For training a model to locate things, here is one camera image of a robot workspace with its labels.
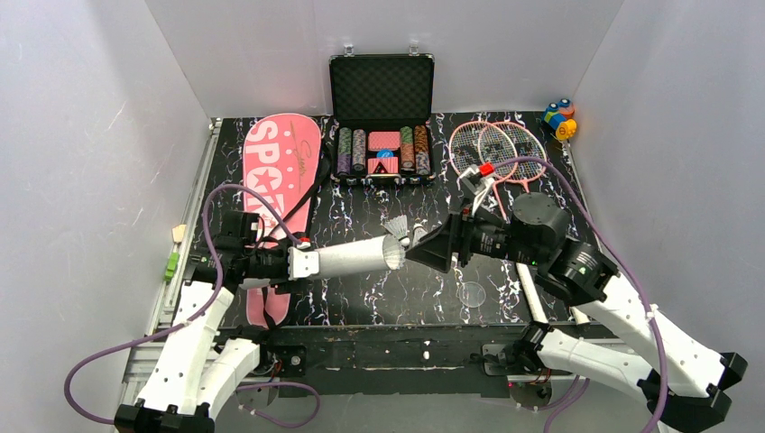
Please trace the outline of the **white shuttlecock tube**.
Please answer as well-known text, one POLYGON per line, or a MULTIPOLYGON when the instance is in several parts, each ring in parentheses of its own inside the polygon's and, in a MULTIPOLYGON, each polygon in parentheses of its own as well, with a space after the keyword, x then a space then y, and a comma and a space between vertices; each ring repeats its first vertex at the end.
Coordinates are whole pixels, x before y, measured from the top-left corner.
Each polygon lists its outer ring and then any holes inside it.
POLYGON ((320 272, 315 279, 391 271, 383 259, 383 237, 318 248, 320 272))

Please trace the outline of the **clear plastic tube lid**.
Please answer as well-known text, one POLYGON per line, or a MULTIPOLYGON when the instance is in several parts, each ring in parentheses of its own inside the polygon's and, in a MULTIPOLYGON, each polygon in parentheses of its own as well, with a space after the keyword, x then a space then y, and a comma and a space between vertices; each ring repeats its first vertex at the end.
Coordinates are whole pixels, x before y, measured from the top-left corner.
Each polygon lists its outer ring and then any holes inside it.
POLYGON ((481 307, 487 299, 484 287, 475 281, 463 282, 457 290, 457 296, 460 302, 469 309, 481 307))

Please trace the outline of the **white shuttlecock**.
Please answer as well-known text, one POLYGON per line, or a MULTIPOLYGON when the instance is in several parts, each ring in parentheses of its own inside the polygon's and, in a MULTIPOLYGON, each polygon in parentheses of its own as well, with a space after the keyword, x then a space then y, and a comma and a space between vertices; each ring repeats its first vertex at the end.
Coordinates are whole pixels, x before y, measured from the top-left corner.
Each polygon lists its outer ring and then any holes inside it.
POLYGON ((402 246, 410 245, 410 230, 408 218, 405 215, 391 218, 382 224, 385 231, 393 236, 402 246))
POLYGON ((405 248, 393 235, 385 235, 382 240, 382 257, 389 270, 398 270, 405 262, 405 248))
POLYGON ((417 244, 420 241, 420 239, 424 237, 427 233, 428 233, 428 230, 424 226, 420 224, 416 224, 412 228, 412 234, 411 234, 412 243, 417 244))

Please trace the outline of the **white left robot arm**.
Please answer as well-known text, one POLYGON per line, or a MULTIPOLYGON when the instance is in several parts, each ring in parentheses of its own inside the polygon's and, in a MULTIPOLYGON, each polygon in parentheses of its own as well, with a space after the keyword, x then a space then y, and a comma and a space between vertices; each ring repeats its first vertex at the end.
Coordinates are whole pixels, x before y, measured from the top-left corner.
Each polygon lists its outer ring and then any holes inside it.
POLYGON ((232 337, 216 359, 209 358, 245 280, 283 282, 294 274, 295 248, 285 242, 256 248, 259 220, 257 213, 224 213, 211 238, 213 251, 183 277, 176 315, 153 372, 135 401, 116 411, 117 431, 212 432, 222 406, 260 364, 261 348, 253 336, 232 337))

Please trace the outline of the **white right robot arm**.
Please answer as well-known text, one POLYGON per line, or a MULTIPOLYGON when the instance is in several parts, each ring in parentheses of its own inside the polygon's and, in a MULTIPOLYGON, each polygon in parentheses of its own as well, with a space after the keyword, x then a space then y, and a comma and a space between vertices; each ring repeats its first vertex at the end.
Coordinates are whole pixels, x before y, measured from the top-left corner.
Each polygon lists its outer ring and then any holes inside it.
POLYGON ((483 212, 489 173, 489 166, 472 167, 461 176, 463 204, 416 240, 407 258, 441 272, 453 260, 466 264, 475 254, 529 265, 539 287, 607 327, 626 350, 533 321, 515 342, 483 355, 484 364, 530 373, 564 371, 607 385, 643 401, 650 428, 702 432, 721 424, 732 405, 726 392, 742 380, 747 361, 700 344, 652 307, 612 256, 568 234, 570 215, 549 196, 519 195, 508 221, 483 212))

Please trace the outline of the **pink badminton racket right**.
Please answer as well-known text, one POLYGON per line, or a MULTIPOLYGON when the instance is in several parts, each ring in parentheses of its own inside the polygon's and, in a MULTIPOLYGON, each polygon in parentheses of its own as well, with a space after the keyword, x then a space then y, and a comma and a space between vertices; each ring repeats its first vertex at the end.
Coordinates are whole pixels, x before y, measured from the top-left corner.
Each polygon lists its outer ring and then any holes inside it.
MULTIPOLYGON (((482 162, 491 163, 494 166, 494 174, 498 180, 493 185, 493 193, 500 204, 500 196, 497 191, 497 185, 501 182, 510 182, 522 186, 525 193, 530 192, 530 184, 545 173, 546 168, 536 162, 524 161, 509 164, 502 168, 501 162, 516 158, 519 156, 534 157, 546 161, 547 154, 539 140, 524 126, 514 122, 496 122, 492 124, 487 132, 482 132, 479 138, 479 157, 482 162)), ((502 215, 505 215, 505 207, 500 204, 502 215)), ((516 271, 521 281, 526 300, 530 307, 533 320, 538 322, 547 322, 539 300, 539 294, 533 284, 529 266, 516 263, 516 271)), ((575 322, 578 325, 590 323, 590 319, 576 308, 570 309, 575 322)))

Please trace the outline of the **pink badminton racket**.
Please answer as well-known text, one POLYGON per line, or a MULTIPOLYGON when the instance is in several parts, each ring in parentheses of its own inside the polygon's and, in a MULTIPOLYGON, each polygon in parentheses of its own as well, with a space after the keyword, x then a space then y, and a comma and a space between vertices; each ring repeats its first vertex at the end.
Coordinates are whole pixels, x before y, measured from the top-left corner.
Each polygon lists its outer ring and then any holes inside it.
MULTIPOLYGON (((509 164, 502 168, 501 162, 516 158, 519 156, 534 157, 546 161, 547 154, 539 140, 524 126, 514 122, 496 122, 492 124, 487 132, 482 132, 479 138, 479 157, 482 162, 491 163, 494 166, 494 174, 498 180, 493 185, 493 193, 500 204, 500 196, 497 191, 497 185, 501 182, 510 182, 522 186, 525 193, 530 192, 530 184, 545 173, 546 168, 536 162, 524 161, 509 164)), ((502 215, 505 215, 505 207, 500 204, 502 215)), ((539 294, 533 284, 529 266, 516 263, 516 271, 521 281, 526 300, 530 307, 533 320, 538 322, 547 322, 539 300, 539 294)), ((590 319, 576 308, 570 309, 575 322, 578 325, 590 323, 590 319)))
POLYGON ((460 178, 477 174, 479 168, 485 164, 492 166, 493 171, 489 174, 490 179, 479 182, 481 186, 479 198, 481 199, 486 198, 489 191, 493 192, 493 185, 498 180, 494 174, 494 166, 491 163, 482 162, 478 152, 480 134, 487 132, 489 128, 493 128, 492 123, 486 121, 470 121, 461 124, 452 133, 447 147, 450 163, 460 178))

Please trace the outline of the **pink badminton racket left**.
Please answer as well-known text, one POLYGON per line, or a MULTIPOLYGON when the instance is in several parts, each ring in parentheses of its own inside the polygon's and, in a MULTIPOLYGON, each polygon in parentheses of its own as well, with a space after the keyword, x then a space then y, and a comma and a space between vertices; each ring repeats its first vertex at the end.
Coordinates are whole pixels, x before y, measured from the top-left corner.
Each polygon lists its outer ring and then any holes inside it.
POLYGON ((493 192, 493 185, 498 180, 494 174, 494 166, 491 163, 482 162, 478 152, 480 134, 487 132, 489 128, 493 128, 492 123, 486 121, 470 121, 461 124, 452 133, 447 147, 450 163, 460 178, 477 174, 479 168, 485 164, 492 166, 493 171, 489 174, 490 179, 479 182, 481 186, 479 198, 481 199, 486 198, 489 191, 493 192))

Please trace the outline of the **beige wooden block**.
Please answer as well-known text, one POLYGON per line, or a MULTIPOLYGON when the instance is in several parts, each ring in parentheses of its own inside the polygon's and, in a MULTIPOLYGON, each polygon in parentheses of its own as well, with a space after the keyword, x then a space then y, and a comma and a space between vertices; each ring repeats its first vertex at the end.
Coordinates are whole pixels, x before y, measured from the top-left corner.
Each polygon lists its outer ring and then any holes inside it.
POLYGON ((177 225, 171 229, 171 236, 172 236, 172 241, 174 244, 179 244, 182 242, 183 237, 185 235, 185 231, 186 231, 185 225, 177 225))

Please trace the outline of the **colourful toy blocks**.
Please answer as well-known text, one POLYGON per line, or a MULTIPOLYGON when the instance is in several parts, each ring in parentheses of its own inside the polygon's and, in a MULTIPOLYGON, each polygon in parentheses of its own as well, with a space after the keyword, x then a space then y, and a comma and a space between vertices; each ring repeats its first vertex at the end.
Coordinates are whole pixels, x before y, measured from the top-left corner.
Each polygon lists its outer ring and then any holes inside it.
POLYGON ((576 108, 569 98, 561 98, 550 103, 545 109, 543 122, 553 130, 555 137, 563 142, 571 139, 577 132, 578 124, 574 119, 576 108))

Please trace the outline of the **pink racket bag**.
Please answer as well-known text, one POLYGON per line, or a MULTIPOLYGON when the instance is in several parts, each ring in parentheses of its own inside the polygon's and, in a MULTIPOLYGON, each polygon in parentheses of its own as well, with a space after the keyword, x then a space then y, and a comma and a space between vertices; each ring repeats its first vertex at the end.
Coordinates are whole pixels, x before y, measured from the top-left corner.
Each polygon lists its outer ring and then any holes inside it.
MULTIPOLYGON (((315 119, 299 114, 270 115, 247 131, 243 144, 243 183, 259 193, 276 210, 292 233, 308 231, 311 198, 300 199, 315 182, 321 154, 321 132, 315 119)), ((281 240, 286 235, 266 207, 247 195, 244 211, 263 218, 263 235, 281 240)), ((290 294, 276 294, 270 287, 263 302, 262 287, 246 292, 245 313, 250 325, 267 327, 266 311, 275 324, 284 322, 290 294)))

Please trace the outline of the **black poker chip case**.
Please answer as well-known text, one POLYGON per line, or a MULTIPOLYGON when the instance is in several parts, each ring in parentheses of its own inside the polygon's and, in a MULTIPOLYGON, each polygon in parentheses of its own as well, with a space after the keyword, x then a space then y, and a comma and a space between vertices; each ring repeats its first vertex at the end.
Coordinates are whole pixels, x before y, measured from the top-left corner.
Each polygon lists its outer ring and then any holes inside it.
POLYGON ((345 54, 329 59, 332 179, 347 186, 421 185, 435 178, 429 127, 435 59, 345 54))

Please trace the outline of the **green clip on rail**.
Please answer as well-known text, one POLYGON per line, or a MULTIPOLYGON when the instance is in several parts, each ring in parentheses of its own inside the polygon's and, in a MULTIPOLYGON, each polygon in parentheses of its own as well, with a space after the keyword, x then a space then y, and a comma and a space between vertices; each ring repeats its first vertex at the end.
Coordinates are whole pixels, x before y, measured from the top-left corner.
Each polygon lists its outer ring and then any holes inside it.
POLYGON ((178 252, 172 252, 166 262, 163 280, 165 282, 171 282, 179 265, 180 254, 178 252))

